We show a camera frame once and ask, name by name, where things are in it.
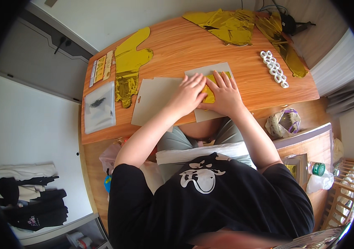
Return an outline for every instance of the gray shorts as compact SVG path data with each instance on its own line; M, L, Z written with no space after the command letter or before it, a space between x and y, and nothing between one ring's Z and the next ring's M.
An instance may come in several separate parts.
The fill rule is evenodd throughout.
M214 144L219 145L223 143L236 143L242 141L243 137L239 132L238 127L236 127L234 122L229 117L225 117L221 124L220 130L217 132ZM164 151L168 149L185 150L197 147L197 141L193 138L186 137L185 134L177 126L173 127L173 132L166 132L157 143L158 151ZM252 164L249 155L233 157L233 159L246 163L247 165ZM174 173L176 173L184 164L184 162L177 162L159 165L164 182L169 180L170 177L172 177Z

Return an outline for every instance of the white graphic print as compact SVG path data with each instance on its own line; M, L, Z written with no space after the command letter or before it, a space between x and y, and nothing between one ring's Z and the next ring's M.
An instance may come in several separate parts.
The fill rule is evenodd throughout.
M217 153L217 157L215 159L216 160L223 160L223 161L231 161L232 160L231 157L228 157L228 156L220 154L220 153Z
M188 185L189 182L193 182L195 189L202 194L209 194L213 191L215 186L215 176L223 175L225 171L221 172L216 169L189 169L182 172L181 177L181 186L184 188Z
M202 162L200 162L200 163L191 162L191 163L189 164L189 167L191 167L191 168L201 168L201 167L203 167L202 164L204 164L204 160L203 160ZM211 166L212 166L211 163L206 165L206 167L208 167L208 168L210 168Z

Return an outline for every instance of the wooden crib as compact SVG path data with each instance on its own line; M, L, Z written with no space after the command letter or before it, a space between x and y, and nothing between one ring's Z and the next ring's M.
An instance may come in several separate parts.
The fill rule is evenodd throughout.
M321 230L342 226L354 216L354 159L344 158L338 169L340 174L329 190Z

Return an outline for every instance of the black t-shirt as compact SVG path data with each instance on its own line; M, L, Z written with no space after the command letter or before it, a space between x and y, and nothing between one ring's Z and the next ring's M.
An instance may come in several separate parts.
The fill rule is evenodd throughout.
M192 248L189 239L223 227L296 238L312 232L314 213L283 164L260 174L213 153L187 162L154 195L140 169L115 168L108 209L115 249Z

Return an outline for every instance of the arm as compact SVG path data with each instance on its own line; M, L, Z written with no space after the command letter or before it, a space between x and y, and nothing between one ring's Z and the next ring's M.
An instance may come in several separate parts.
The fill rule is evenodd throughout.
M205 84L206 77L203 77L203 74L195 74L191 78L185 76L169 103L135 132L120 149L115 167L125 163L139 168L167 129L192 112L206 97L205 93L200 93Z
M234 79L229 79L224 72L222 77L215 71L213 75L218 86L210 80L207 85L214 92L215 102L201 103L198 108L214 110L234 121L259 172L263 173L269 166L282 163L274 143L244 106Z

